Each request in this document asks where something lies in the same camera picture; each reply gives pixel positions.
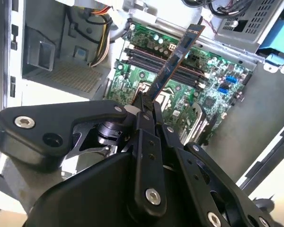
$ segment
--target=green circuit board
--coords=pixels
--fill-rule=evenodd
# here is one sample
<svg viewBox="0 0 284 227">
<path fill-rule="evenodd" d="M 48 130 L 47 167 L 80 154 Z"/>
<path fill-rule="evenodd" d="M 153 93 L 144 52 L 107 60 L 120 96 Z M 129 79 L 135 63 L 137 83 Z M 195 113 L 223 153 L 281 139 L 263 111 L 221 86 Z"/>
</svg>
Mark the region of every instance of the green circuit board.
<svg viewBox="0 0 284 227">
<path fill-rule="evenodd" d="M 109 87 L 107 99 L 115 100 L 123 105 L 131 104 L 137 92 L 146 92 L 156 76 L 135 66 L 119 63 Z M 179 116 L 186 109 L 191 109 L 189 103 L 193 101 L 194 92 L 194 88 L 170 80 L 156 99 L 161 104 L 165 123 L 177 131 L 184 128 L 186 124 Z M 195 116 L 192 115 L 188 120 L 193 122 Z"/>
<path fill-rule="evenodd" d="M 134 30 L 126 39 L 133 46 L 152 52 L 163 59 L 167 59 L 172 52 L 170 44 L 178 43 L 177 39 L 140 24 L 135 24 Z M 242 91 L 252 71 L 196 46 L 188 53 L 181 65 L 183 64 L 202 70 L 206 82 L 202 87 L 190 87 L 170 80 L 157 101 L 161 104 L 165 123 L 178 131 L 183 143 L 197 119 L 192 108 L 193 103 L 197 102 L 206 113 L 208 124 L 204 130 L 207 131 L 208 140 L 224 120 L 231 106 L 242 100 Z M 118 61 L 106 98 L 124 105 L 131 104 L 137 92 L 146 92 L 155 77 L 155 73 Z"/>
<path fill-rule="evenodd" d="M 151 51 L 165 59 L 172 53 L 172 47 L 170 47 L 170 45 L 178 44 L 177 39 L 159 34 L 140 24 L 135 24 L 135 29 L 127 40 L 130 41 L 131 44 L 139 46 L 144 50 Z M 208 71 L 210 65 L 208 65 L 207 62 L 212 58 L 223 59 L 219 55 L 203 51 L 193 46 L 188 53 L 187 58 L 183 59 L 182 64 Z"/>
</svg>

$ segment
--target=red wire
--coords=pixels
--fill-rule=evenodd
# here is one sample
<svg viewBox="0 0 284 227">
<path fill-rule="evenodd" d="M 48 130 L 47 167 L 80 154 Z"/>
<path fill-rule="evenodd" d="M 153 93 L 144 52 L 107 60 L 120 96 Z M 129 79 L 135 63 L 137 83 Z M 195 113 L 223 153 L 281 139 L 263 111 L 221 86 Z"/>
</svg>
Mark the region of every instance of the red wire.
<svg viewBox="0 0 284 227">
<path fill-rule="evenodd" d="M 217 31 L 214 29 L 213 25 L 210 22 L 208 22 L 207 20 L 204 20 L 204 19 L 203 19 L 203 21 L 205 21 L 208 24 L 208 26 L 212 29 L 214 34 L 217 34 Z"/>
<path fill-rule="evenodd" d="M 230 0 L 226 8 L 231 7 L 233 5 L 233 0 Z"/>
</svg>

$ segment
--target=bolt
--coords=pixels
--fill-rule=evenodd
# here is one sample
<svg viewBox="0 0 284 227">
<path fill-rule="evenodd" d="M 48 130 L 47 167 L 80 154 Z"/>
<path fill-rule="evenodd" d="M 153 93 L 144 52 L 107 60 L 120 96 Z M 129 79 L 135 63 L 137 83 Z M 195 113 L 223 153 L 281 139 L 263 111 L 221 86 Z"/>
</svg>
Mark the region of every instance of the bolt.
<svg viewBox="0 0 284 227">
<path fill-rule="evenodd" d="M 15 125 L 24 129 L 31 129 L 35 126 L 35 121 L 30 117 L 19 116 L 15 119 Z"/>
<path fill-rule="evenodd" d="M 147 115 L 143 115 L 143 117 L 148 121 L 150 120 L 149 116 L 147 116 Z"/>
<path fill-rule="evenodd" d="M 208 212 L 207 217 L 214 227 L 221 227 L 221 221 L 214 213 Z"/>
<path fill-rule="evenodd" d="M 262 223 L 265 227 L 269 227 L 269 224 L 267 223 L 267 221 L 265 221 L 264 218 L 259 217 L 259 219 L 260 219 L 261 223 Z"/>
<path fill-rule="evenodd" d="M 170 132 L 174 132 L 173 128 L 171 128 L 171 127 L 167 127 L 167 130 L 170 131 Z"/>
<path fill-rule="evenodd" d="M 194 149 L 195 151 L 199 151 L 199 147 L 197 147 L 196 145 L 193 145 L 193 149 Z"/>
<path fill-rule="evenodd" d="M 134 30 L 134 29 L 136 28 L 136 25 L 131 24 L 131 25 L 129 26 L 129 28 L 130 28 L 131 30 Z"/>
<path fill-rule="evenodd" d="M 145 196 L 148 202 L 150 202 L 153 205 L 158 206 L 161 203 L 161 197 L 159 193 L 153 188 L 147 189 L 145 192 Z"/>
<path fill-rule="evenodd" d="M 129 135 L 124 137 L 124 141 L 128 141 L 129 139 L 130 139 Z"/>
<path fill-rule="evenodd" d="M 115 110 L 117 110 L 118 112 L 122 112 L 122 109 L 119 106 L 115 106 Z"/>
<path fill-rule="evenodd" d="M 237 20 L 231 21 L 230 24 L 229 24 L 230 27 L 236 27 L 238 25 L 239 25 L 239 23 L 238 23 Z"/>
</svg>

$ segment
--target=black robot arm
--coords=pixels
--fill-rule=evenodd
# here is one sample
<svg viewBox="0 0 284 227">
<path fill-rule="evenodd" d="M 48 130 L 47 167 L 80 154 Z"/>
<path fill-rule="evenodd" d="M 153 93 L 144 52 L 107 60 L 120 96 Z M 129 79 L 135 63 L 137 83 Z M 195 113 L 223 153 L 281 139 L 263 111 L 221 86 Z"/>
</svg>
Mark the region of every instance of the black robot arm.
<svg viewBox="0 0 284 227">
<path fill-rule="evenodd" d="M 66 157 L 116 152 L 62 180 Z M 114 101 L 22 106 L 0 112 L 0 168 L 28 213 L 26 227 L 272 227 L 196 144 L 183 146 L 160 105 Z"/>
</svg>

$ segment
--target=ventilation grille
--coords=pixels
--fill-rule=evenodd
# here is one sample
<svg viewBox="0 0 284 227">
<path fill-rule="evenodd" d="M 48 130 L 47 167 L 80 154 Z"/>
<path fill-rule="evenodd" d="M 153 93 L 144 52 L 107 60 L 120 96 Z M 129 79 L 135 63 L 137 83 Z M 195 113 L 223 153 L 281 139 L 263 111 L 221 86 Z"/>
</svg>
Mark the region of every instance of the ventilation grille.
<svg viewBox="0 0 284 227">
<path fill-rule="evenodd" d="M 52 72 L 42 70 L 36 74 L 39 79 L 51 80 L 86 93 L 92 91 L 102 75 L 92 68 L 70 62 L 58 62 Z"/>
<path fill-rule="evenodd" d="M 255 34 L 257 29 L 261 26 L 261 23 L 265 19 L 267 13 L 269 12 L 272 4 L 275 0 L 263 0 L 261 5 L 258 7 L 257 11 L 254 14 L 254 17 L 251 20 L 251 23 L 248 25 L 245 33 Z"/>
<path fill-rule="evenodd" d="M 262 22 L 265 21 L 265 17 L 268 14 L 270 8 L 272 7 L 275 0 L 263 0 L 260 5 L 257 6 L 254 17 L 247 24 L 244 33 L 255 34 L 258 28 L 261 26 Z M 231 22 L 234 20 L 240 20 L 241 17 L 245 16 L 245 13 L 242 13 L 236 18 L 229 18 L 226 20 L 223 30 L 233 31 L 234 28 L 230 26 Z"/>
</svg>

